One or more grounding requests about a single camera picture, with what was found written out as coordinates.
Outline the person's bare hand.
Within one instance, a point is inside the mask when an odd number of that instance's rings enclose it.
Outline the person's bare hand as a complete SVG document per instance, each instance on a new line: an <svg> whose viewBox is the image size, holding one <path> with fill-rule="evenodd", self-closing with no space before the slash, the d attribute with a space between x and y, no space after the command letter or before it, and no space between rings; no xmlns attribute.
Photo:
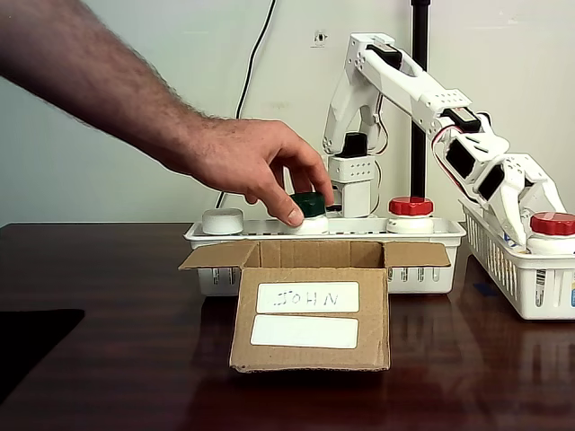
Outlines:
<svg viewBox="0 0 575 431"><path fill-rule="evenodd" d="M291 227L301 225L304 216L285 191L285 168L295 192L317 191L327 205L334 202L322 157L285 123L198 113L188 118L186 172L204 185L241 194L250 204L261 202L271 216Z"/></svg>

